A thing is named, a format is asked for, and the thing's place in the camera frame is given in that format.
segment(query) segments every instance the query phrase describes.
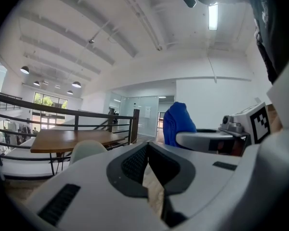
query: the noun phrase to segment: ceiling beam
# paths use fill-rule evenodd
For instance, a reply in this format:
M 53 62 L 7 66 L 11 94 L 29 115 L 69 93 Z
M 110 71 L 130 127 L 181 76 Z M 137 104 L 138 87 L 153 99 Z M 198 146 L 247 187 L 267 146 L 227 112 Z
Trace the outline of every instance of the ceiling beam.
M 131 57 L 134 57 L 138 51 L 132 46 L 130 42 L 125 39 L 125 37 L 120 33 L 114 33 L 114 26 L 108 22 L 108 20 L 96 9 L 82 1 L 78 4 L 78 0 L 60 0 L 66 5 L 72 7 L 74 10 L 78 11 L 82 15 L 86 16 L 93 23 L 98 25 L 103 29 L 112 39 L 115 40 Z
M 27 66 L 30 69 L 30 73 L 31 74 L 34 74 L 34 75 L 36 75 L 36 76 L 38 76 L 40 78 L 46 79 L 46 80 L 47 79 L 51 79 L 51 80 L 54 80 L 54 81 L 60 81 L 61 83 L 64 83 L 64 84 L 69 84 L 69 83 L 71 83 L 73 81 L 71 79 L 70 79 L 70 81 L 67 81 L 67 79 L 62 79 L 62 78 L 57 78 L 57 77 L 54 77 L 54 76 L 50 76 L 50 75 L 48 75 L 46 73 L 39 73 L 39 72 L 34 70 L 35 69 L 34 66 L 32 66 L 30 64 L 28 64 Z
M 61 34 L 62 36 L 74 41 L 75 43 L 77 43 L 78 45 L 82 46 L 82 47 L 86 47 L 87 46 L 87 41 L 82 39 L 81 37 L 79 37 L 78 35 L 76 35 L 75 33 L 67 30 L 65 27 L 62 27 L 58 24 L 56 24 L 55 22 L 52 22 L 46 18 L 40 18 L 38 14 L 34 14 L 28 11 L 20 11 L 19 12 L 19 16 L 23 17 L 29 21 L 32 21 L 34 23 L 37 23 L 39 25 L 42 25 L 56 33 Z M 98 57 L 102 58 L 104 61 L 108 62 L 110 65 L 113 65 L 115 63 L 115 61 L 104 51 L 102 51 L 101 49 L 97 48 L 97 47 L 93 47 L 91 44 L 88 45 L 88 47 L 86 48 L 87 50 L 89 50 L 90 52 L 92 52 L 93 54 L 97 55 Z
M 145 31 L 152 40 L 155 48 L 158 51 L 166 49 L 162 33 L 162 23 L 155 13 L 152 13 L 152 8 L 148 0 L 124 0 L 131 8 L 132 12 L 137 16 L 138 20 L 144 27 Z
M 75 56 L 73 56 L 73 55 L 71 55 L 71 54 L 69 54 L 69 53 L 67 53 L 65 51 L 62 51 L 62 50 L 60 50 L 57 47 L 54 47 L 54 46 L 49 45 L 47 43 L 44 43 L 44 42 L 42 42 L 40 40 L 36 40 L 36 39 L 30 38 L 30 37 L 24 36 L 24 35 L 22 35 L 20 37 L 20 40 L 25 42 L 25 43 L 27 43 L 27 44 L 31 44 L 34 47 L 37 47 L 37 48 L 40 48 L 42 50 L 48 51 L 48 52 L 50 52 L 50 53 L 52 53 L 54 55 L 60 56 L 60 57 L 62 57 L 64 59 L 66 59 L 66 60 L 68 60 L 68 61 L 70 61 L 70 62 L 72 62 L 74 64 L 80 65 L 80 66 L 82 66 L 82 67 L 84 67 L 84 68 L 86 68 L 86 69 L 88 69 L 88 70 L 90 70 L 90 71 L 92 71 L 92 72 L 94 72 L 94 73 L 96 73 L 98 75 L 101 73 L 101 71 L 98 68 L 96 68 L 96 67 L 94 67 L 92 65 L 89 65 L 89 64 L 81 61 L 77 57 L 75 57 Z
M 51 61 L 48 61 L 48 60 L 46 60 L 44 58 L 29 54 L 29 53 L 26 53 L 26 52 L 24 53 L 24 57 L 26 57 L 26 58 L 28 58 L 30 60 L 36 61 L 38 63 L 41 63 L 41 64 L 45 64 L 48 67 L 51 67 L 51 68 L 53 68 L 55 70 L 60 70 L 60 71 L 65 72 L 67 74 L 74 75 L 76 77 L 82 78 L 82 79 L 84 79 L 86 81 L 91 81 L 91 78 L 89 78 L 89 77 L 87 77 L 85 75 L 82 75 L 80 73 L 73 73 L 73 71 L 68 69 L 67 67 L 63 67 L 63 66 L 61 66 L 59 64 L 55 64 L 55 63 L 53 63 Z

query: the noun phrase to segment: glass wall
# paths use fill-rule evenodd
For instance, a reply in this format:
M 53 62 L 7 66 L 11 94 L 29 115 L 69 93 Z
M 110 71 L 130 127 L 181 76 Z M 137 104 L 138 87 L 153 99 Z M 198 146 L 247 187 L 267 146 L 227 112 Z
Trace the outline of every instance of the glass wall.
M 138 133 L 156 136 L 158 124 L 158 96 L 121 99 L 120 115 L 133 116 L 134 109 L 139 109 Z M 128 124 L 128 120 L 119 120 L 119 124 Z
M 111 93 L 109 108 L 115 109 L 115 114 L 119 114 L 121 104 L 121 96 Z
M 52 106 L 57 108 L 66 109 L 67 106 L 67 99 L 57 98 L 50 95 L 42 94 L 36 92 L 34 95 L 34 103 L 42 104 L 46 106 Z M 55 123 L 61 124 L 65 122 L 65 115 L 52 113 L 52 112 L 45 112 L 40 110 L 32 110 L 32 120 L 33 121 L 41 121 L 41 122 L 48 122 L 53 123 L 54 125 L 48 124 L 33 124 L 33 128 L 36 128 L 37 131 L 41 129 L 50 129 L 55 126 Z

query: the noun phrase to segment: black vent grille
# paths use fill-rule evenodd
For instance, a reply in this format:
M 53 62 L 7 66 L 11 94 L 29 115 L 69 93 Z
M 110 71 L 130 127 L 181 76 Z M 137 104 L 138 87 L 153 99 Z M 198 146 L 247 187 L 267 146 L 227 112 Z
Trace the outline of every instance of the black vent grille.
M 78 193 L 80 186 L 67 184 L 55 197 L 40 211 L 39 217 L 56 226 L 68 206 Z

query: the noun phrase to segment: white wall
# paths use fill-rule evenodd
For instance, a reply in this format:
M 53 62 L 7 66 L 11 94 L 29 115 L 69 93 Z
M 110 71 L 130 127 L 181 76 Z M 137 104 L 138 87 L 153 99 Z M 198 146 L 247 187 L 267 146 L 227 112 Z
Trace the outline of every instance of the white wall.
M 23 58 L 24 45 L 21 43 L 17 9 L 14 9 L 0 28 L 0 63 L 22 78 L 20 68 L 25 64 Z
M 253 84 L 256 91 L 256 96 L 261 101 L 265 102 L 266 105 L 271 104 L 272 102 L 266 93 L 272 87 L 272 84 L 268 79 L 264 61 L 256 45 L 256 39 L 253 39 L 250 42 L 250 45 L 246 50 L 246 55 L 249 67 L 253 72 Z
M 224 115 L 256 104 L 252 82 L 231 79 L 177 80 L 176 101 L 186 104 L 196 128 L 218 128 Z
M 11 69 L 8 69 L 1 92 L 16 97 L 22 96 L 22 79 L 16 75 Z
M 84 93 L 112 90 L 123 86 L 179 78 L 218 77 L 252 79 L 245 54 L 213 50 L 184 50 L 158 52 L 116 65 L 112 71 L 88 84 Z
M 125 97 L 150 97 L 175 95 L 175 80 L 158 80 L 116 89 L 114 92 L 122 93 Z
M 15 110 L 2 110 L 0 111 L 0 114 L 5 115 L 5 116 L 10 116 L 10 117 L 18 117 L 21 118 L 23 110 L 21 109 L 15 109 Z
M 108 114 L 110 95 L 109 91 L 100 91 L 84 96 L 81 110 Z
M 159 103 L 158 104 L 158 112 L 166 112 L 173 103 Z

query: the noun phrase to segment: clothing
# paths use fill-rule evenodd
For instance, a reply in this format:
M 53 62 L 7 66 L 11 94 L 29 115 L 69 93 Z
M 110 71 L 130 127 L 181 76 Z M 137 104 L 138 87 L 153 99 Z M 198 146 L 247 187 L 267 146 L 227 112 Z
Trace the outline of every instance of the clothing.
M 16 143 L 17 143 L 17 145 L 21 144 L 21 137 L 18 135 L 16 135 Z
M 259 30 L 257 45 L 274 83 L 289 60 L 289 0 L 249 1 Z
M 178 132 L 196 133 L 196 126 L 189 116 L 185 103 L 175 102 L 164 115 L 163 133 L 165 144 L 181 147 L 175 141 Z
M 10 142 L 10 135 L 7 133 L 4 133 L 4 139 L 6 144 L 11 144 Z

